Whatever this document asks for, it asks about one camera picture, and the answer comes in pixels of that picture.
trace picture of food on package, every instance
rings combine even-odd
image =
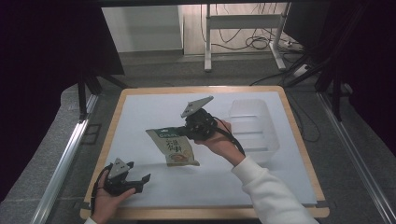
[[[199,166],[195,160],[192,147],[186,136],[180,136],[176,128],[162,128],[146,130],[166,158],[168,166]]]

